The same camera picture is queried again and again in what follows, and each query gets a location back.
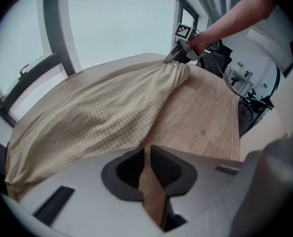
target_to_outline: human arm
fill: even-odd
[[[190,45],[202,52],[208,45],[238,33],[269,17],[274,0],[242,0],[204,32],[190,40]]]

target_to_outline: wooden table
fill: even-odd
[[[194,65],[189,78],[174,90],[143,142],[145,168],[140,177],[146,211],[160,225],[165,194],[150,167],[149,146],[163,145],[192,154],[239,160],[239,129],[236,97],[224,80]],[[9,148],[21,132],[43,111],[97,78],[94,68],[67,78],[56,86],[17,123]],[[6,160],[6,171],[9,157]]]

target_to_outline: blanket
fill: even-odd
[[[138,64],[57,99],[8,150],[9,195],[19,200],[73,161],[140,145],[168,96],[189,74],[184,64]]]

